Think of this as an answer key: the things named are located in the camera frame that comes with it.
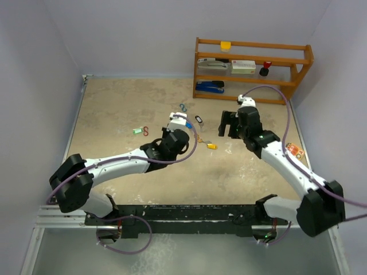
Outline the yellow tag key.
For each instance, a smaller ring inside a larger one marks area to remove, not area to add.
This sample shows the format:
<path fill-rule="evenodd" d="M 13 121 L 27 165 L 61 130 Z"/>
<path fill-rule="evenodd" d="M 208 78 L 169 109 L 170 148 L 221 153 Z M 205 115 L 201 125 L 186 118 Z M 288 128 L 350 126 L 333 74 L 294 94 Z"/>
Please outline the yellow tag key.
<path fill-rule="evenodd" d="M 206 144 L 206 147 L 208 149 L 211 149 L 211 150 L 216 150 L 218 149 L 218 146 L 216 144 L 213 144 L 212 142 L 210 141 L 204 141 L 204 143 Z"/>

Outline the red S carabiner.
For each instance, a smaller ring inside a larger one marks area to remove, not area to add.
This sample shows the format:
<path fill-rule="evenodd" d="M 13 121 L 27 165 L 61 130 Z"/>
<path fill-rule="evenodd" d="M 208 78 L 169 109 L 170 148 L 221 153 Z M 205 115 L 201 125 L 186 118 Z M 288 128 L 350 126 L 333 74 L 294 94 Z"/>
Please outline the red S carabiner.
<path fill-rule="evenodd" d="M 147 126 L 143 127 L 143 136 L 148 136 L 149 135 L 149 128 Z"/>

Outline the green tag key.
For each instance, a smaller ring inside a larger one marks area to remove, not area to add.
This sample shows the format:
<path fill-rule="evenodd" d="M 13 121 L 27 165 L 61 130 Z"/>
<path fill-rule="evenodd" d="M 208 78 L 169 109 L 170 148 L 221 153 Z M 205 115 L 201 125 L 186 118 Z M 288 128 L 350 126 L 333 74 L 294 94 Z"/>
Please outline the green tag key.
<path fill-rule="evenodd" d="M 133 129 L 133 134 L 134 135 L 137 135 L 137 134 L 140 134 L 140 133 L 143 133 L 143 128 L 142 127 Z"/>

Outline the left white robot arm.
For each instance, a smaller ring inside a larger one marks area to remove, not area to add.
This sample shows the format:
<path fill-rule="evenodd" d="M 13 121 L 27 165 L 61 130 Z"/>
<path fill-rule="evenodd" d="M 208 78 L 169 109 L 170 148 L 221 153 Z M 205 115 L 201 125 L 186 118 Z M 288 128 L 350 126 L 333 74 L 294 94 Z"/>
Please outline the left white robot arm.
<path fill-rule="evenodd" d="M 144 144 L 129 153 L 101 159 L 69 156 L 51 176 L 49 183 L 56 193 L 62 213 L 83 210 L 111 225 L 118 218 L 118 208 L 111 195 L 99 194 L 93 188 L 106 181 L 130 174 L 143 174 L 167 167 L 187 151 L 189 135 L 177 129 L 160 139 Z"/>

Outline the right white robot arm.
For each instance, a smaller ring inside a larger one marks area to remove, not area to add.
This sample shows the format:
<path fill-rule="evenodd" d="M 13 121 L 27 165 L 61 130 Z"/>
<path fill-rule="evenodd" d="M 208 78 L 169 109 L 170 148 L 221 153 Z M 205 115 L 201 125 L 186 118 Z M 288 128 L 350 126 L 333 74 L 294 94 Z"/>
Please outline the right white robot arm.
<path fill-rule="evenodd" d="M 219 136 L 241 139 L 247 150 L 273 167 L 295 190 L 300 200 L 293 201 L 270 195 L 259 200 L 255 218 L 268 224 L 274 218 L 297 223 L 310 237 L 345 221 L 343 188 L 337 181 L 327 182 L 285 151 L 280 138 L 270 130 L 264 130 L 255 107 L 241 107 L 236 112 L 223 111 Z"/>

